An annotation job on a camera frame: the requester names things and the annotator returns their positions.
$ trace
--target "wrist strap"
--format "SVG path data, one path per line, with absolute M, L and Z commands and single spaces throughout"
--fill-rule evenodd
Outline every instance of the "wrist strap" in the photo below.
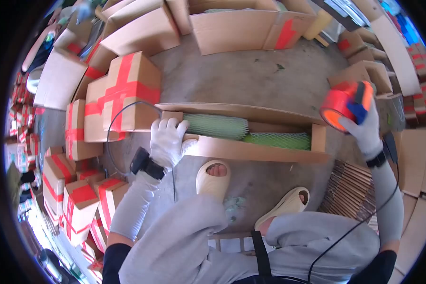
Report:
M 366 161 L 368 168 L 372 169 L 375 167 L 381 167 L 386 162 L 385 153 L 380 151 L 380 153 L 372 160 Z

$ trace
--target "gray sweatpants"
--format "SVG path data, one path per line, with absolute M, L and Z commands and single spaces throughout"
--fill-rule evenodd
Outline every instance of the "gray sweatpants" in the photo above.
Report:
M 268 254 L 273 275 L 306 280 L 311 263 L 356 223 L 319 212 L 273 219 L 266 240 L 282 247 Z M 209 236 L 226 227 L 223 205 L 209 195 L 176 203 L 132 247 L 120 269 L 120 282 L 227 284 L 258 275 L 255 257 L 208 246 Z M 314 265 L 311 282 L 345 281 L 366 267 L 378 251 L 378 236 L 362 224 Z

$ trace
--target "gloved hand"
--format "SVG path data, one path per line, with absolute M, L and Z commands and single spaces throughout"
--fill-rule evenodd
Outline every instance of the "gloved hand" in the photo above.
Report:
M 382 151 L 383 143 L 379 136 L 379 115 L 374 98 L 371 100 L 371 107 L 362 124 L 357 125 L 346 117 L 341 117 L 339 123 L 355 137 L 358 148 L 360 148 L 366 161 L 374 159 Z
M 182 143 L 183 135 L 189 122 L 183 120 L 178 127 L 176 118 L 157 119 L 151 127 L 150 157 L 155 163 L 164 167 L 164 173 L 170 173 L 180 162 L 186 150 L 197 143 L 196 139 L 188 139 Z

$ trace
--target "concrete floor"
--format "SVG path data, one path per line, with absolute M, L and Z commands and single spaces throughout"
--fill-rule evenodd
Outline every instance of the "concrete floor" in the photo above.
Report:
M 319 117 L 318 109 L 330 89 L 329 75 L 348 66 L 335 44 L 320 47 L 315 41 L 301 39 L 293 49 L 272 51 L 236 51 L 201 56 L 191 35 L 182 44 L 159 53 L 151 60 L 164 72 L 162 103 L 215 102 L 243 104 L 292 111 Z M 383 129 L 403 127 L 391 101 L 378 102 Z M 387 124 L 387 113 L 392 125 Z M 65 113 L 46 111 L 40 125 L 42 151 L 63 145 Z M 123 170 L 139 146 L 149 150 L 149 133 L 133 133 L 130 139 L 111 143 L 116 162 Z M 307 210 L 321 203 L 335 158 L 364 164 L 353 137 L 332 128 L 327 130 L 327 152 L 332 157 L 325 164 L 227 161 L 232 180 L 225 200 L 229 227 L 226 233 L 244 232 L 267 213 L 292 188 L 304 186 L 311 193 Z M 196 194 L 195 178 L 199 168 L 210 159 L 185 156 L 174 170 L 176 201 Z M 107 156 L 101 162 L 113 177 L 115 170 Z M 166 177 L 150 205 L 139 237 L 174 204 L 172 177 Z

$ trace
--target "white slide sandal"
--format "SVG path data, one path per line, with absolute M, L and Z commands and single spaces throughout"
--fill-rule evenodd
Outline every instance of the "white slide sandal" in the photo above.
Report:
M 298 195 L 304 196 L 304 202 L 301 202 Z M 263 222 L 268 220 L 271 217 L 276 217 L 285 213 L 298 213 L 302 212 L 307 203 L 309 202 L 309 191 L 302 186 L 296 187 L 293 190 L 290 190 L 279 202 L 278 204 L 266 213 L 264 216 L 260 217 L 254 225 L 254 230 L 262 225 Z
M 213 165 L 222 164 L 227 169 L 225 176 L 213 176 L 207 173 L 207 169 Z M 230 167 L 226 162 L 220 160 L 213 160 L 204 164 L 197 173 L 196 177 L 196 191 L 197 194 L 211 194 L 217 197 L 221 202 L 224 200 L 227 188 L 230 182 Z

